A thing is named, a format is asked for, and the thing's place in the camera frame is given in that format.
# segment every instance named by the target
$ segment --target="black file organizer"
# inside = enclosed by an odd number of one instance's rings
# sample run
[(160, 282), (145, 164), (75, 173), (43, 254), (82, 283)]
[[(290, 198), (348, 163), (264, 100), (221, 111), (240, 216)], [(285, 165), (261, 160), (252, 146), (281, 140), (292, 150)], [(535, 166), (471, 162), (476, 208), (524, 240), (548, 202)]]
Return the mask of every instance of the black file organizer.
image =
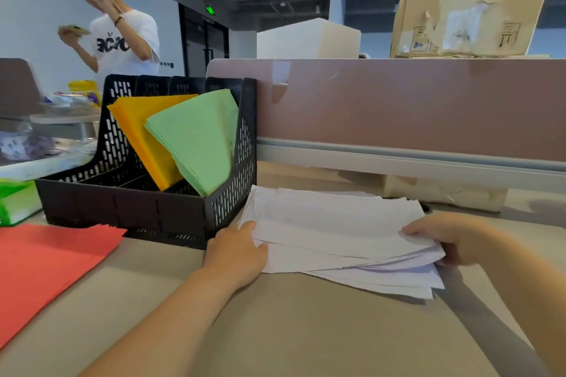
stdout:
[[(230, 178), (203, 198), (181, 180), (160, 192), (108, 105), (120, 96), (202, 94), (230, 88), (238, 103)], [(256, 81), (111, 75), (103, 92), (96, 153), (87, 164), (36, 181), (47, 222), (127, 228), (126, 237), (205, 249), (230, 224), (257, 180)]]

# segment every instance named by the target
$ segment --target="desk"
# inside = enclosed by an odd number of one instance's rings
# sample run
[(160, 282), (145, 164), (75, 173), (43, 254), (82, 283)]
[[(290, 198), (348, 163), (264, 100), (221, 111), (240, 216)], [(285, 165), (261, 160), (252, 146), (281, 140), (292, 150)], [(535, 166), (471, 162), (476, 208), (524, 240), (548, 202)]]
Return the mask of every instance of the desk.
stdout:
[[(272, 163), (259, 163), (258, 183), (371, 193), (380, 185), (375, 175)], [(506, 210), (491, 222), (566, 270), (565, 204), (564, 195), (510, 191)], [(199, 268), (202, 257), (125, 238), (0, 351), (0, 375), (75, 376)], [(446, 291), (423, 305), (302, 274), (261, 275), (223, 310), (193, 375), (548, 375), (481, 268), (443, 271), (442, 278)]]

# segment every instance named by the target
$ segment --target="red paper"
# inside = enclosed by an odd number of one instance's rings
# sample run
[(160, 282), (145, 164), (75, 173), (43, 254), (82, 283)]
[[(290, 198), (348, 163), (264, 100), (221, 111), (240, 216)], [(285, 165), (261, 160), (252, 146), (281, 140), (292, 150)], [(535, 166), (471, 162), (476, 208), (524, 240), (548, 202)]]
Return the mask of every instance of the red paper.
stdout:
[(0, 349), (118, 247), (124, 232), (107, 225), (0, 228)]

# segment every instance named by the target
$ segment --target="green paper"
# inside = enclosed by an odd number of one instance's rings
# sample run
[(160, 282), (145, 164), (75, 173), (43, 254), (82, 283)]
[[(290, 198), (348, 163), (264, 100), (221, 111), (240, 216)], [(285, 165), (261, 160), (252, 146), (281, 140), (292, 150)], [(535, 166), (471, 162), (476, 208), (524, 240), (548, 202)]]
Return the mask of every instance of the green paper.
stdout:
[(150, 116), (145, 128), (171, 152), (188, 183), (209, 196), (230, 177), (237, 123), (230, 90), (218, 90)]
[(35, 182), (0, 180), (0, 226), (17, 224), (40, 209)]

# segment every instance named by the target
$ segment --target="person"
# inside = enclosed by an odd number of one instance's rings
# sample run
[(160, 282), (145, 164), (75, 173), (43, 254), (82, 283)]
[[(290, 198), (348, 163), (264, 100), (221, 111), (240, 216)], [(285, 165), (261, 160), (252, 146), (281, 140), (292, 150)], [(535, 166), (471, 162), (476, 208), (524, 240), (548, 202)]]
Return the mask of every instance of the person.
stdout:
[(157, 24), (148, 14), (129, 7), (124, 0), (85, 0), (103, 15), (90, 25), (91, 54), (79, 43), (80, 33), (60, 27), (60, 39), (75, 50), (96, 73), (98, 89), (109, 74), (156, 75), (159, 69)]
[[(219, 231), (203, 267), (80, 377), (180, 377), (230, 297), (258, 277), (268, 246), (256, 247), (254, 222)], [(566, 277), (483, 219), (438, 213), (409, 224), (409, 236), (442, 243), (443, 265), (479, 264), (554, 377), (566, 375)]]

